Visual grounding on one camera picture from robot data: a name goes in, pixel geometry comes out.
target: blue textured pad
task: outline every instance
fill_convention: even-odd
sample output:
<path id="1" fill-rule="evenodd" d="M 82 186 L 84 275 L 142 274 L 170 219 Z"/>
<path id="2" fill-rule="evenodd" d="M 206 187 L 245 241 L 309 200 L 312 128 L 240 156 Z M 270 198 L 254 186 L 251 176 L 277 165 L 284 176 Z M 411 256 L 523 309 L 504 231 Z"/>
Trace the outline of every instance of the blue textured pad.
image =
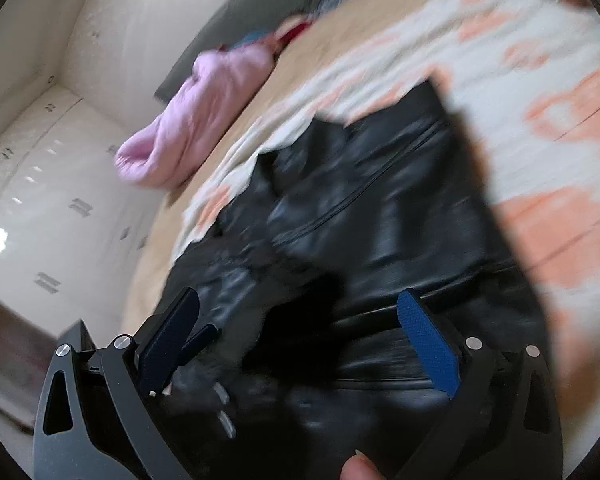
<path id="1" fill-rule="evenodd" d="M 453 399 L 460 386 L 458 357 L 410 291 L 398 296 L 398 320 L 435 389 Z"/>

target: white wall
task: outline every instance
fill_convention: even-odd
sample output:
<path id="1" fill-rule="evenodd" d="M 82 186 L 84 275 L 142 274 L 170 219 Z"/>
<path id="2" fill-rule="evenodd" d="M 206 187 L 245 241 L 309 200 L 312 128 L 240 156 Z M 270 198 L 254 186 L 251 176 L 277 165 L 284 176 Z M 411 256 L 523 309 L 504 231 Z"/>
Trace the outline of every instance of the white wall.
<path id="1" fill-rule="evenodd" d="M 0 10 L 0 134 L 58 79 L 85 0 L 8 0 Z"/>
<path id="2" fill-rule="evenodd" d="M 227 0 L 87 0 L 60 83 L 129 131 L 163 106 L 155 89 Z"/>

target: beige mattress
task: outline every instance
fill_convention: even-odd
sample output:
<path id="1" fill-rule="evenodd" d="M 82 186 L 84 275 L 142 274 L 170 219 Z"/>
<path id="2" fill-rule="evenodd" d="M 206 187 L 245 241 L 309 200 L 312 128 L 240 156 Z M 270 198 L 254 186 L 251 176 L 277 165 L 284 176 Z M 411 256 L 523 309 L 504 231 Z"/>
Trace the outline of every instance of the beige mattress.
<path id="1" fill-rule="evenodd" d="M 318 20 L 286 49 L 269 80 L 188 184 L 170 193 L 155 219 L 133 277 L 123 331 L 133 334 L 153 312 L 171 269 L 171 250 L 182 213 L 231 145 L 272 104 L 298 88 L 338 56 L 418 10 L 427 0 L 349 0 Z"/>

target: finger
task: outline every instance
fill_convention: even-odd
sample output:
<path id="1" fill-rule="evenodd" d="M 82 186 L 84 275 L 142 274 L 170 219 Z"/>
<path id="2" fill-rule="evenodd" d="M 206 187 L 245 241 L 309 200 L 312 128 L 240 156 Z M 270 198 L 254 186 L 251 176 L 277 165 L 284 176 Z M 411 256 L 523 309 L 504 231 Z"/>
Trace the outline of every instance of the finger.
<path id="1" fill-rule="evenodd" d="M 384 477 L 368 457 L 356 450 L 342 467 L 340 480 L 384 480 Z"/>

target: metal screw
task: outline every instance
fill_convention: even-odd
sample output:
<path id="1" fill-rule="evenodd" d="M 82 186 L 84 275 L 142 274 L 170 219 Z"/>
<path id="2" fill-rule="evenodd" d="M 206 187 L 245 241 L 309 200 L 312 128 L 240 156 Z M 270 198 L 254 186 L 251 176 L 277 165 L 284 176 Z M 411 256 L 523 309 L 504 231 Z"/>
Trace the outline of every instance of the metal screw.
<path id="1" fill-rule="evenodd" d="M 465 343 L 471 350 L 479 350 L 482 348 L 482 341 L 477 337 L 468 337 Z"/>
<path id="2" fill-rule="evenodd" d="M 56 355 L 58 357 L 65 356 L 69 353 L 69 350 L 71 350 L 71 347 L 69 345 L 60 345 L 58 348 L 56 348 Z"/>
<path id="3" fill-rule="evenodd" d="M 131 344 L 131 338 L 128 335 L 121 335 L 113 342 L 113 346 L 115 346 L 118 350 L 123 350 Z"/>
<path id="4" fill-rule="evenodd" d="M 536 345 L 529 345 L 526 347 L 526 354 L 529 357 L 538 357 L 540 355 L 540 349 Z"/>

